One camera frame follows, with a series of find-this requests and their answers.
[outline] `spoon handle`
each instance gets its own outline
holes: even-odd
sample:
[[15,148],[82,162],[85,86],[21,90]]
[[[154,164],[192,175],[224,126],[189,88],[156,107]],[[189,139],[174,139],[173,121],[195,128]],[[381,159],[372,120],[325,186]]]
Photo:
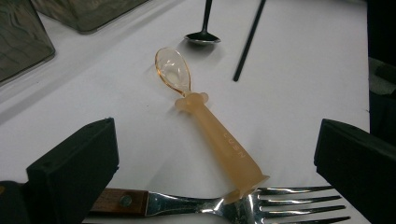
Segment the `spoon handle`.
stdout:
[[178,99],[175,105],[177,109],[191,113],[197,120],[216,159],[236,186],[238,197],[235,199],[238,200],[269,176],[262,174],[257,163],[205,106],[207,100],[206,93],[194,92]]
[[206,0],[204,24],[202,25],[202,31],[203,32],[207,31],[207,24],[209,23],[210,8],[212,8],[212,0]]

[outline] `fork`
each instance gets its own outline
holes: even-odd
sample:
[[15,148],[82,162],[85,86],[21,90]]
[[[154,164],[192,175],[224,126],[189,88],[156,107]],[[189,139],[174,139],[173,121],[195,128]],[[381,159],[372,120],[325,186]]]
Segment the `fork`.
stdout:
[[[317,208],[266,211],[267,206],[282,206],[305,203],[319,203],[340,199],[340,196],[326,196],[305,199],[263,199],[262,196],[309,193],[332,189],[331,186],[307,188],[258,188],[247,197],[235,203],[224,203],[224,197],[197,199],[167,195],[146,190],[105,189],[90,212],[91,215],[156,217],[178,214],[213,214],[225,217],[233,224],[259,224],[267,218],[291,217],[344,209],[343,205]],[[335,217],[287,223],[334,223],[350,217]]]

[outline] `white tablecloth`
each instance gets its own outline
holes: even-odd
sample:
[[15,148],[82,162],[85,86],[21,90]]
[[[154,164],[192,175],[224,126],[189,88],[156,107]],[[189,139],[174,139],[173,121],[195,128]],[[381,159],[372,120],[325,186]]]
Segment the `white tablecloth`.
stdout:
[[[120,169],[110,187],[204,198],[231,191],[193,119],[174,108],[180,95],[156,74],[156,51],[171,47],[190,66],[192,90],[208,93],[207,107],[271,176],[263,187],[327,185],[313,163],[321,120],[369,131],[366,5],[268,0],[233,82],[259,3],[213,1],[208,31],[221,42],[205,48],[183,40],[201,30],[204,0],[152,0],[91,35],[41,16],[57,53],[0,87],[0,180],[26,182],[28,165],[112,117]],[[336,204],[347,209],[308,219],[368,223],[346,200]],[[227,223],[200,215],[89,221]]]

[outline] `plastic spoon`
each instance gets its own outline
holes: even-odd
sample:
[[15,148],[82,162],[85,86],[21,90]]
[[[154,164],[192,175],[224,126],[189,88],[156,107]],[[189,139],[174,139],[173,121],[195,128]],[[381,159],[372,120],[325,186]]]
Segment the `plastic spoon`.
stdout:
[[226,203],[248,195],[269,176],[205,106],[208,95],[191,92],[189,68],[180,53],[174,49],[160,49],[155,56],[155,66],[163,82],[184,98],[175,102],[176,108],[191,113],[213,149],[216,159],[236,186]]
[[198,45],[210,45],[219,43],[221,40],[215,35],[210,34],[207,31],[207,24],[209,23],[210,8],[212,8],[212,0],[206,0],[205,4],[205,15],[204,24],[202,26],[202,31],[198,33],[193,33],[184,36],[185,39],[189,40],[191,43]]

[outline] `metal spoon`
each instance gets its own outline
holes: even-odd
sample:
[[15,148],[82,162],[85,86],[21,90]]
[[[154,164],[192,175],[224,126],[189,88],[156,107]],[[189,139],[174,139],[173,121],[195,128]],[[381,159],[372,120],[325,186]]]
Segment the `metal spoon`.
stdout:
[[202,26],[202,31],[198,33],[185,35],[184,36],[185,39],[189,40],[191,43],[198,45],[216,44],[221,41],[218,37],[207,32],[207,24],[209,22],[210,8],[212,8],[212,0],[206,0],[204,24]]

